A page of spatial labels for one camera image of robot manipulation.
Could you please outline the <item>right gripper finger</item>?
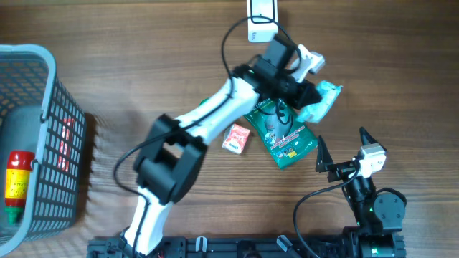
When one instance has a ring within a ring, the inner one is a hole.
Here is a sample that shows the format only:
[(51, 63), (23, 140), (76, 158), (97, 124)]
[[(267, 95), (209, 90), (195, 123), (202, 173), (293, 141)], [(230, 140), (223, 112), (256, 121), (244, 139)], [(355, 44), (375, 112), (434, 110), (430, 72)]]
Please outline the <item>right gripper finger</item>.
[(360, 151), (362, 153), (386, 153), (387, 149), (381, 145), (370, 133), (364, 128), (359, 129), (362, 147)]
[(317, 151), (316, 172), (330, 171), (334, 165), (334, 161), (321, 135), (318, 136)]

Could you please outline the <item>light blue wipes packet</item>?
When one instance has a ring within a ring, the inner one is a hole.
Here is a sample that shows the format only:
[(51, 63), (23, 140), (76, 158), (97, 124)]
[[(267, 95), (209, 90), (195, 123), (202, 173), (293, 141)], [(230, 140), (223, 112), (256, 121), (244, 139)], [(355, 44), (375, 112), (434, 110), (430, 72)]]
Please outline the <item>light blue wipes packet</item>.
[(342, 88), (342, 85), (335, 85), (329, 81), (319, 82), (316, 89), (322, 97), (321, 101), (304, 107), (295, 120), (301, 123), (320, 123), (338, 98)]

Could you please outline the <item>green 3M gloves packet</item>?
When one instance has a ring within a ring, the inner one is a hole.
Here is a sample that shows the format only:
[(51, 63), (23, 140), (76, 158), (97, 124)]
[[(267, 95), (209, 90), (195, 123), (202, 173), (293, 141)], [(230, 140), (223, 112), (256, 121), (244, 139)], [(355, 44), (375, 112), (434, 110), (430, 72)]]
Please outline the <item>green 3M gloves packet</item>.
[(296, 118), (292, 107), (271, 99), (259, 102), (245, 115), (280, 169), (301, 160), (318, 145), (313, 132)]

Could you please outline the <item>small red white packet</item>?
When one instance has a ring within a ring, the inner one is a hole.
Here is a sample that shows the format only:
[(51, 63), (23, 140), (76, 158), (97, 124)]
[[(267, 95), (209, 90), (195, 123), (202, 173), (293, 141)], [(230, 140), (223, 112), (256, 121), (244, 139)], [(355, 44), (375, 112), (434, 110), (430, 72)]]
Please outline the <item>small red white packet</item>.
[(224, 132), (222, 147), (237, 155), (241, 154), (249, 138), (250, 130), (233, 123)]

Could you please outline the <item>red yellow sauce bottle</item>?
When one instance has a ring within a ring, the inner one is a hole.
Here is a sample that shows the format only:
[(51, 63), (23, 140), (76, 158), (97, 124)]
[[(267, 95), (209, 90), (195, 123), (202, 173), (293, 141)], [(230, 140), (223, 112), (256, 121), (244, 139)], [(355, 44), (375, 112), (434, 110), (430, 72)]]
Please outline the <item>red yellow sauce bottle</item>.
[(5, 212), (9, 225), (15, 225), (24, 212), (29, 176), (32, 172), (32, 161), (35, 154), (27, 150), (13, 150), (6, 164)]

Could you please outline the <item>green lid Knorr jar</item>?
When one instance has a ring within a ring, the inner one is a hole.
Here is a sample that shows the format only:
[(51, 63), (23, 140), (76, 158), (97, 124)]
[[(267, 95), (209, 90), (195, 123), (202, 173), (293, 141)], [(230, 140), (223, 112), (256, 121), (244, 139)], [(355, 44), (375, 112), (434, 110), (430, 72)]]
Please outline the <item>green lid Knorr jar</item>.
[(198, 106), (201, 106), (201, 105), (203, 105), (203, 104), (204, 104), (206, 101), (208, 101), (208, 99), (209, 99), (209, 98), (203, 99), (203, 100), (202, 100), (202, 101), (199, 103), (199, 105), (198, 105)]

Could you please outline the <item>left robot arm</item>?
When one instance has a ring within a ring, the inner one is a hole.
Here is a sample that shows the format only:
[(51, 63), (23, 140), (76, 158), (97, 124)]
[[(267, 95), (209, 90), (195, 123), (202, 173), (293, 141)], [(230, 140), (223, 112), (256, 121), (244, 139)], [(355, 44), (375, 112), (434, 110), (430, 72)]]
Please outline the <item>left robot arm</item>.
[(231, 70), (206, 102), (177, 118), (161, 115), (134, 148), (138, 204), (123, 234), (126, 254), (147, 257), (160, 244), (169, 211), (196, 181), (209, 144), (236, 119), (267, 98), (295, 109), (319, 102), (321, 96), (306, 75), (324, 64), (321, 54), (277, 34), (254, 65)]

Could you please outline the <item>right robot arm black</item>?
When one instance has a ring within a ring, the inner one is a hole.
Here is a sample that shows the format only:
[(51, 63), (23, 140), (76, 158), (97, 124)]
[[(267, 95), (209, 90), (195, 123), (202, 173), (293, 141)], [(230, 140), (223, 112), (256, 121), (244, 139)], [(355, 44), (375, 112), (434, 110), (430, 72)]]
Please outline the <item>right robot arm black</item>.
[(393, 188), (377, 189), (373, 174), (381, 171), (387, 149), (361, 127), (362, 146), (350, 161), (334, 163), (322, 137), (318, 137), (316, 170), (327, 172), (328, 181), (340, 181), (356, 226), (345, 227), (338, 236), (328, 236), (319, 252), (323, 257), (406, 257), (402, 220), (407, 199)]

